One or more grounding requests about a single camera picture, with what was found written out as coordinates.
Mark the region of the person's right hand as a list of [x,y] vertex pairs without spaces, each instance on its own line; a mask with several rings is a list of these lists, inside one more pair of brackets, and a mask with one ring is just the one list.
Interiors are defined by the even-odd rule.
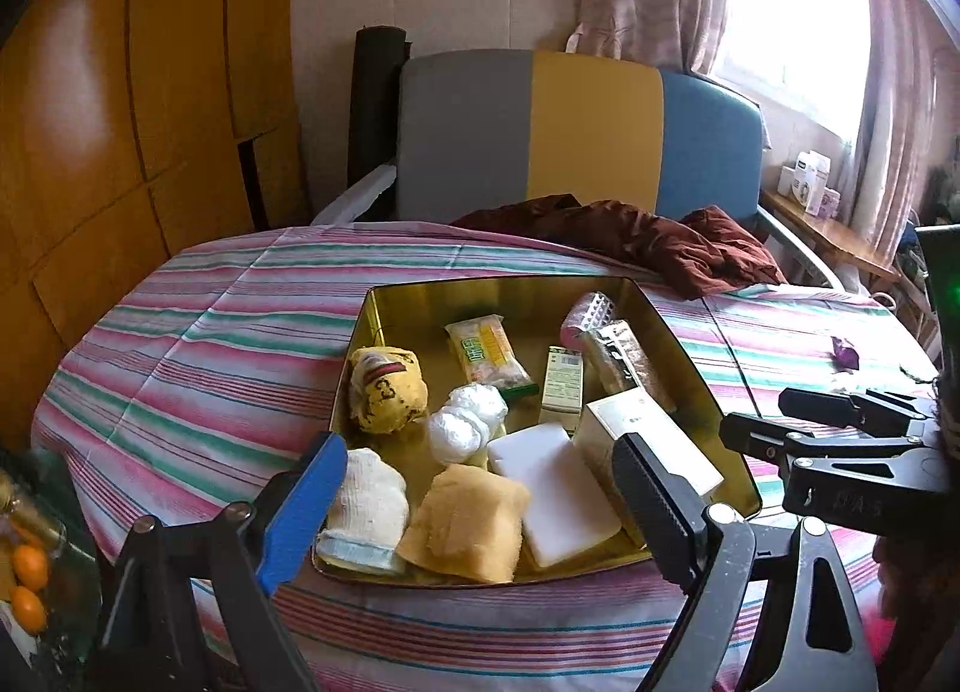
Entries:
[[946,536],[878,536],[878,605],[908,632],[950,635],[958,624],[958,541]]

